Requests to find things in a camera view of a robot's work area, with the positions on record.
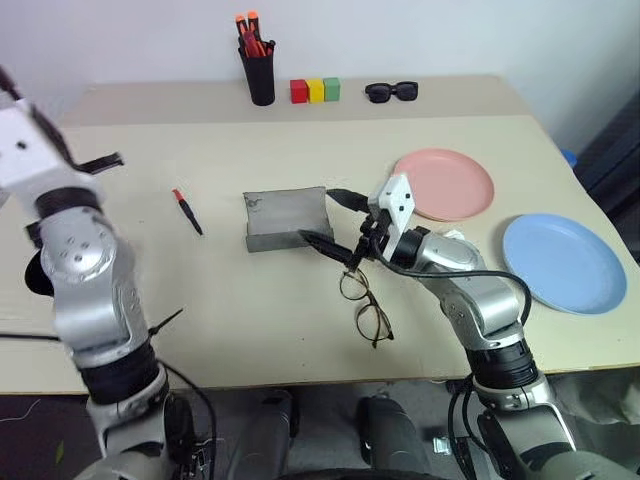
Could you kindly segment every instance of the plate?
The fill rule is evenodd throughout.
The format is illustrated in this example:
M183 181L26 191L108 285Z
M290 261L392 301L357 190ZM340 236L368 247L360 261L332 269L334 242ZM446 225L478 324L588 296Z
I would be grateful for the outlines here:
M425 148L402 157L394 173L406 173L416 213L455 222L486 210L493 201L493 182L480 164L453 150Z
M507 267L542 303L581 315L613 310L627 277L613 250L585 226L559 215L514 220L502 240Z

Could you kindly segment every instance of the white wall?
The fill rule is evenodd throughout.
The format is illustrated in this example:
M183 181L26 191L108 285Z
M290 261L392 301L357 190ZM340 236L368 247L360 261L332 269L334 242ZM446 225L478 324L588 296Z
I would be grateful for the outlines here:
M640 78L638 0L4 0L0 62L54 113L87 83L236 78L250 8L280 78L497 73L575 150Z

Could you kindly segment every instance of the blue plate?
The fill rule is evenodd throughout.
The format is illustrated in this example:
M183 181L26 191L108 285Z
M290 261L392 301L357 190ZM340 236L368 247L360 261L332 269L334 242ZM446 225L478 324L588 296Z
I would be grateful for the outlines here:
M627 277L613 250L588 228L559 215L523 215L502 239L507 267L542 303L597 315L616 308Z

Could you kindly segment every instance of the beige table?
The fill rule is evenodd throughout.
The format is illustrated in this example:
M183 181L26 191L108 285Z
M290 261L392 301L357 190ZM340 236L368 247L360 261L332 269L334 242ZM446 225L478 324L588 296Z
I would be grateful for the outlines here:
M312 249L249 254L243 191L345 187L369 193L403 154L458 150L480 162L496 189L491 207L458 224L489 267L504 268L501 237L516 216L552 212L600 235L628 279L625 301L580 317L534 302L527 340L545 371L640 363L640 271L604 214L518 97L494 77L423 79L415 103L370 105L368 80L343 83L343 100L250 105L241 84L101 87L65 119L78 161L118 150L123 168L100 176L105 210L138 255L150 323L185 306L154 344L158 355L207 387L295 382L460 377L464 351L435 298L417 282L366 262L396 340L373 350L355 331L353 303L338 293L341 268ZM206 236L199 238L171 195L180 187ZM362 217L328 202L337 240L355 246ZM48 299L22 277L33 254L15 201L0 212L0 330L51 332ZM60 345L4 342L2 392L82 392Z

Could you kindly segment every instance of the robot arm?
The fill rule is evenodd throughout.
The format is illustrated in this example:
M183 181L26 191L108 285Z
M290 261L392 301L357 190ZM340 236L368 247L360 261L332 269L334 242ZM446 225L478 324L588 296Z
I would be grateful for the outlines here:
M404 175L391 177L366 199L329 190L341 205L367 213L352 253L313 232L301 235L321 253L354 270L364 258L414 277L440 301L440 308L465 349L473 386L486 407L478 426L496 471L508 479L634 478L597 455L576 452L546 377L524 338L515 294L490 272L469 242L418 227L406 230L414 209ZM525 302L522 319L528 315Z
M134 282L134 255L105 217L92 173L117 154L73 163L62 135L0 69L0 202L14 195L37 222L28 231L38 293L54 296L54 326L89 391L104 459L78 478L169 479L191 459L188 403L169 394Z

